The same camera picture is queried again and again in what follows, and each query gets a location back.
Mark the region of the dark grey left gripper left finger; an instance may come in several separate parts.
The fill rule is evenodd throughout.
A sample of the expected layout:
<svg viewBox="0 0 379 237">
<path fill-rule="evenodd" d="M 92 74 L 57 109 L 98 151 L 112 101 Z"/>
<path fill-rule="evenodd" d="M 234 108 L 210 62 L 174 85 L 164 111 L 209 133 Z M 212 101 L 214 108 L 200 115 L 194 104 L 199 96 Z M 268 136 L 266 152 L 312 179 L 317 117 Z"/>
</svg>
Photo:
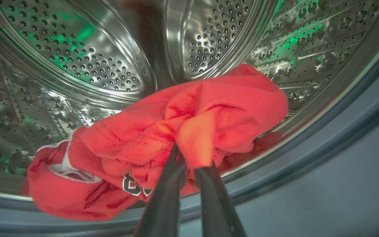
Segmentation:
<svg viewBox="0 0 379 237">
<path fill-rule="evenodd" d="M 186 162 L 174 145 L 134 237 L 178 237 L 180 192 L 186 182 Z"/>
</svg>

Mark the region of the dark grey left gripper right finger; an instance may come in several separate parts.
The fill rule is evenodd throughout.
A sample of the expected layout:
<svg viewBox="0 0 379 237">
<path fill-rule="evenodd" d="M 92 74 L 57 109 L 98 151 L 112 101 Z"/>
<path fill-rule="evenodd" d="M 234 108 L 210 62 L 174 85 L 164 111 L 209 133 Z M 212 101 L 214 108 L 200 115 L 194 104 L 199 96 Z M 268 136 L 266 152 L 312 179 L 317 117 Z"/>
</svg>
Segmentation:
<svg viewBox="0 0 379 237">
<path fill-rule="evenodd" d="M 215 164 L 194 173 L 200 190 L 203 237 L 248 237 Z"/>
</svg>

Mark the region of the red garment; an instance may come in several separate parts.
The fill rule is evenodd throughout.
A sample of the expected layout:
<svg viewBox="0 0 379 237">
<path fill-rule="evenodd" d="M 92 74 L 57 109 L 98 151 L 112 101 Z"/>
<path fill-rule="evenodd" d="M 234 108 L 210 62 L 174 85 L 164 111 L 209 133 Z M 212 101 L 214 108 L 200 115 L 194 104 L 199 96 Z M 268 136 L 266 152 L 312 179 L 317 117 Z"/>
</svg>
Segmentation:
<svg viewBox="0 0 379 237">
<path fill-rule="evenodd" d="M 23 192 L 43 212 L 96 222 L 149 201 L 174 145 L 187 165 L 182 195 L 198 191 L 194 170 L 253 149 L 288 112 L 284 91 L 241 64 L 216 78 L 158 91 L 118 114 L 40 147 Z"/>
</svg>

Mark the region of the blue-grey rubber door gasket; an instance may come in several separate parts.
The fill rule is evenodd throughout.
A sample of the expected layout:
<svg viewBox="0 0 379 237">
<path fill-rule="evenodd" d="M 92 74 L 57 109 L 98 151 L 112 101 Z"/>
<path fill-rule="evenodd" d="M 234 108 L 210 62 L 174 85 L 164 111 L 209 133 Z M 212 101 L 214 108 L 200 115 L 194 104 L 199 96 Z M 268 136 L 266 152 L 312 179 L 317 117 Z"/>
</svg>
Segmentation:
<svg viewBox="0 0 379 237">
<path fill-rule="evenodd" d="M 67 104 L 84 123 L 78 106 L 102 117 L 102 110 L 126 107 L 119 98 L 83 88 L 61 87 L 51 99 L 36 79 L 49 72 L 18 68 L 36 62 L 0 34 L 0 162 L 7 168 L 16 151 L 63 138 L 48 102 Z M 379 58 L 361 80 L 322 114 L 286 124 L 236 156 L 239 171 L 226 188 L 248 237 L 379 236 Z M 128 237 L 143 207 L 106 222 L 78 222 L 40 212 L 19 195 L 21 177 L 0 173 L 0 237 Z"/>
</svg>

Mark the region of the white front-load washing machine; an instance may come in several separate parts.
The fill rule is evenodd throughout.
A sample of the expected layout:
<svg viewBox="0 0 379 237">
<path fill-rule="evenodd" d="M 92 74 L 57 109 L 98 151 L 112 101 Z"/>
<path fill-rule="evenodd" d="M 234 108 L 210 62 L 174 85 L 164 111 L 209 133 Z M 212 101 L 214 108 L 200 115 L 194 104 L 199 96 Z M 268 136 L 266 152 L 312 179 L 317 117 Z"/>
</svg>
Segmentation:
<svg viewBox="0 0 379 237">
<path fill-rule="evenodd" d="M 105 222 L 38 210 L 34 154 L 240 63 L 288 102 L 223 171 L 248 237 L 379 236 L 379 0 L 0 0 L 0 237 L 131 237 L 143 201 Z"/>
</svg>

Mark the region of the steel washing machine drum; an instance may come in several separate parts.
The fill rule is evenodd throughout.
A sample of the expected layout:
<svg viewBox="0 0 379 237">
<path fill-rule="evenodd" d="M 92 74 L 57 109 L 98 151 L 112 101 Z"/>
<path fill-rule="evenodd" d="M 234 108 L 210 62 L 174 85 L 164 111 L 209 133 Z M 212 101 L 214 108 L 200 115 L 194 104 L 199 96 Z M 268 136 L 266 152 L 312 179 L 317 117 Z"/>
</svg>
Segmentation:
<svg viewBox="0 0 379 237">
<path fill-rule="evenodd" d="M 288 113 L 254 155 L 307 130 L 379 61 L 379 0 L 0 0 L 0 198 L 39 147 L 166 87 L 253 66 Z"/>
</svg>

